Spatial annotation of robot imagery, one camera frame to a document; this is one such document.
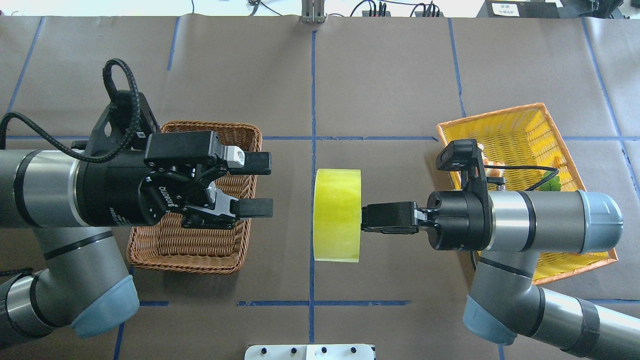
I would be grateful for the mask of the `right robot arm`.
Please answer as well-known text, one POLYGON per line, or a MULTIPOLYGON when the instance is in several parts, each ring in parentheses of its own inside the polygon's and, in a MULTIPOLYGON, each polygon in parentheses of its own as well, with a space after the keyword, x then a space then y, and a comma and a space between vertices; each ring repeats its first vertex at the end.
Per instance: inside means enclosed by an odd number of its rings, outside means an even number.
POLYGON ((528 337, 592 360, 639 358, 637 317, 548 289, 543 277, 553 256, 615 248, 623 217, 604 193, 435 191, 425 207, 366 205, 361 228, 393 235, 425 230, 435 250, 477 252, 462 315, 477 337, 503 346, 528 337))

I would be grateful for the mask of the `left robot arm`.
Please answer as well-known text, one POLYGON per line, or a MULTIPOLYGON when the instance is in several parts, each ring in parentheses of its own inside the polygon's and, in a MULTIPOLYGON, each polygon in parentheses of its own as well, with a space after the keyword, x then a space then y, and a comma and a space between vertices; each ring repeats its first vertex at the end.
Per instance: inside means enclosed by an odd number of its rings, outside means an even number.
POLYGON ((30 228, 46 261, 1 285, 1 348, 71 327, 103 334, 134 316, 140 300, 112 228, 154 226, 178 214, 187 229, 231 230, 270 218, 270 198, 238 198, 215 180, 268 175, 269 152, 224 145, 214 131, 153 133, 106 162, 96 150, 1 151, 1 228, 30 228))

